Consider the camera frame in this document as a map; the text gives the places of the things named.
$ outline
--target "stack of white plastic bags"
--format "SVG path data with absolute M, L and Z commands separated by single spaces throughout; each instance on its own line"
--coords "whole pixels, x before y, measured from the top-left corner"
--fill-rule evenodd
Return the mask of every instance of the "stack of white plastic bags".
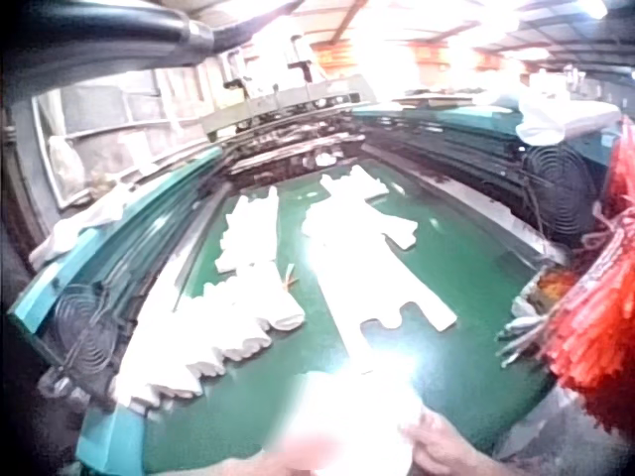
M 407 302 L 417 304 L 437 331 L 451 326 L 456 315 L 386 243 L 385 236 L 402 250 L 413 247 L 417 222 L 366 203 L 388 192 L 383 183 L 356 166 L 345 178 L 323 176 L 321 184 L 331 197 L 312 205 L 303 224 L 312 239 L 312 268 L 351 359 L 369 371 L 372 350 L 362 322 L 377 319 L 387 328 L 399 327 Z
M 200 297 L 182 297 L 174 312 L 154 309 L 154 315 L 148 315 L 144 309 L 143 318 L 140 314 L 117 375 L 118 402 L 143 411 L 159 405 L 161 395 L 199 396 L 199 379 L 225 374 L 225 359 L 252 357 L 271 345 L 268 330 L 291 331 L 304 322 L 304 311 L 286 290 L 272 261 L 276 258 L 277 203 L 272 188 L 262 200 L 249 202 L 241 197 L 228 215 L 223 255 L 235 258 L 225 258 L 223 263 L 235 269 L 235 276 L 217 285 L 205 284 Z M 252 204 L 257 213 L 250 209 Z M 255 216 L 273 224 L 260 219 L 262 233 L 246 236 L 253 229 L 243 220 Z M 269 240 L 267 246 L 259 248 L 258 238 Z M 248 259 L 232 255 L 238 250 Z
M 273 261 L 278 245 L 278 191 L 269 188 L 266 198 L 249 201 L 242 195 L 227 215 L 229 228 L 220 239 L 222 254 L 216 260 L 218 273 L 240 266 Z

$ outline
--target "cooling fan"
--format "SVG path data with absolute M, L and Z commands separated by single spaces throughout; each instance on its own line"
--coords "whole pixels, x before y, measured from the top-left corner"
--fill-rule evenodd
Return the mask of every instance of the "cooling fan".
M 528 201 L 551 235 L 575 241 L 591 230 L 597 191 L 578 152 L 566 144 L 529 147 L 523 169 Z
M 110 363 L 118 328 L 107 302 L 108 293 L 95 287 L 72 285 L 64 290 L 54 315 L 64 367 L 88 376 Z

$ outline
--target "roof beam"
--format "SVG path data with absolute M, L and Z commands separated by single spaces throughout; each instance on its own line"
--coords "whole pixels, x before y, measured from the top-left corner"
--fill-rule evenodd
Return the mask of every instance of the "roof beam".
M 351 5 L 351 7 L 346 12 L 346 15 L 344 16 L 344 19 L 339 24 L 339 27 L 337 27 L 337 30 L 335 30 L 333 38 L 330 39 L 330 43 L 332 45 L 335 45 L 341 39 L 341 36 L 344 34 L 346 29 L 348 28 L 348 25 L 350 25 L 350 22 L 353 21 L 353 18 L 355 18 L 355 15 L 357 15 L 359 10 L 364 8 L 367 3 L 368 3 L 368 0 L 355 0 L 355 2 Z
M 624 19 L 635 16 L 635 6 L 626 6 L 621 8 L 613 8 L 608 10 L 606 16 L 601 20 L 594 20 L 585 13 L 571 13 L 569 15 L 556 15 L 554 17 L 540 18 L 531 22 L 521 22 L 518 31 L 534 30 L 542 27 L 551 27 L 554 25 L 587 23 L 587 22 L 603 22 L 612 19 Z
M 516 9 L 517 12 L 533 12 L 542 8 L 560 7 L 569 3 L 575 3 L 577 0 L 545 0 L 543 2 L 534 2 Z
M 439 33 L 435 37 L 432 37 L 426 40 L 426 43 L 441 43 L 447 40 L 448 38 L 455 37 L 463 32 L 471 30 L 472 28 L 476 28 L 480 25 L 480 22 L 469 22 L 463 25 L 459 25 L 456 28 L 452 28 L 451 30 L 447 30 L 446 32 Z
M 614 61 L 595 61 L 593 59 L 540 59 L 539 64 L 593 64 L 595 66 L 629 67 L 629 64 L 620 64 Z
M 526 43 L 525 45 L 518 45 L 516 47 L 505 47 L 505 48 L 499 48 L 498 50 L 492 50 L 493 52 L 496 53 L 503 53 L 503 52 L 513 52 L 513 51 L 517 51 L 517 50 L 526 50 L 527 48 L 549 48 L 549 47 L 574 47 L 574 46 L 578 46 L 578 45 L 585 45 L 585 46 L 590 46 L 590 45 L 606 45 L 606 46 L 611 46 L 611 47 L 635 47 L 635 41 L 628 41 L 628 40 L 620 40 L 619 44 L 613 40 L 587 40 L 585 42 L 582 41 L 578 41 L 578 40 L 570 40 L 570 41 L 565 41 L 565 42 L 556 42 L 556 43 L 549 43 L 549 42 L 536 42 L 536 43 Z

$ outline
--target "white cloth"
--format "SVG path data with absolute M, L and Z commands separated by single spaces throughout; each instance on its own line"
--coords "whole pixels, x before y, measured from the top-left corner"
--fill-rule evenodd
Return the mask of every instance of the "white cloth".
M 39 270 L 47 261 L 72 250 L 82 230 L 120 220 L 131 196 L 130 185 L 119 183 L 82 212 L 58 221 L 51 235 L 29 255 L 33 267 Z
M 551 146 L 565 139 L 599 131 L 622 117 L 613 104 L 598 101 L 545 99 L 521 96 L 523 122 L 516 133 L 530 146 Z
M 61 136 L 49 138 L 49 159 L 63 198 L 70 199 L 86 186 L 86 170 L 77 151 Z

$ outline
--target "metal bar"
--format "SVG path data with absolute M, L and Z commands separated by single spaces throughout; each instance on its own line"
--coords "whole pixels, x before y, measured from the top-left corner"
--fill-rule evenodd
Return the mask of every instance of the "metal bar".
M 150 288 L 137 316 L 138 321 L 144 320 L 146 314 L 152 314 L 159 304 L 162 308 L 169 310 L 174 310 L 177 307 L 181 291 L 197 255 L 196 249 L 199 248 L 201 240 L 206 238 L 205 230 L 211 223 L 220 203 L 230 191 L 231 185 L 229 182 L 225 182 L 214 195 L 199 204 L 196 218 L 183 234 Z
M 268 129 L 276 129 L 279 127 L 283 127 L 291 122 L 296 122 L 296 121 L 300 121 L 302 119 L 313 119 L 313 118 L 322 118 L 322 117 L 326 117 L 326 116 L 331 116 L 331 115 L 335 115 L 340 111 L 346 111 L 347 109 L 352 109 L 354 107 L 359 107 L 359 106 L 364 106 L 364 105 L 368 105 L 370 104 L 369 102 L 357 102 L 354 104 L 351 103 L 345 103 L 345 104 L 340 104 L 338 106 L 332 106 L 329 107 L 328 109 L 320 109 L 318 111 L 310 111 L 310 112 L 303 112 L 302 114 L 296 114 L 294 116 L 290 116 L 290 117 L 283 117 L 282 119 L 279 119 L 277 121 L 274 122 L 270 122 L 267 124 L 261 124 L 259 126 L 256 127 L 252 127 L 251 129 L 248 129 L 246 131 L 243 132 L 239 132 L 233 136 L 229 136 L 223 139 L 220 139 L 216 142 L 213 143 L 214 146 L 217 145 L 227 145 L 227 144 L 232 144 L 236 141 L 240 141 L 240 140 L 244 140 L 244 139 L 252 139 L 252 137 L 250 137 L 250 135 L 254 135 L 254 134 L 264 134 L 265 131 L 267 131 Z
M 346 12 L 346 15 L 344 16 L 344 19 L 339 24 L 339 27 L 337 27 L 337 30 L 335 31 L 333 38 L 330 39 L 330 43 L 332 45 L 335 45 L 339 41 L 341 36 L 344 34 L 346 29 L 348 28 L 348 25 L 350 25 L 350 22 L 352 22 L 353 18 L 355 18 L 355 15 L 357 15 L 359 10 L 364 8 L 367 3 L 368 3 L 368 0 L 355 0 L 355 3 L 353 3 L 350 9 Z
M 175 122 L 179 124 L 190 124 L 200 122 L 200 118 L 198 117 L 185 117 L 183 119 L 177 118 Z M 136 122 L 126 122 L 124 124 L 120 124 L 117 126 L 108 126 L 108 127 L 100 127 L 97 129 L 87 129 L 85 131 L 73 132 L 71 134 L 66 134 L 64 137 L 67 140 L 73 141 L 76 139 L 83 139 L 85 137 L 97 136 L 99 134 L 107 134 L 109 132 L 115 131 L 123 131 L 126 129 L 135 129 L 140 127 L 156 127 L 156 126 L 165 126 L 172 124 L 173 121 L 170 119 L 153 119 L 148 121 L 136 121 Z
M 302 154 L 305 152 L 313 151 L 318 147 L 332 146 L 342 142 L 363 141 L 364 139 L 365 139 L 365 136 L 363 134 L 351 136 L 347 132 L 339 132 L 337 134 L 333 134 L 332 136 L 320 137 L 318 139 L 302 142 L 300 144 L 292 144 L 290 146 L 277 149 L 275 151 L 265 152 L 258 156 L 252 157 L 250 159 L 244 159 L 236 163 L 229 170 L 229 172 L 233 175 L 233 174 L 237 174 L 239 172 L 243 172 L 245 170 L 251 169 L 253 167 L 256 167 L 260 164 L 269 162 L 271 160 L 285 159 L 291 155 Z

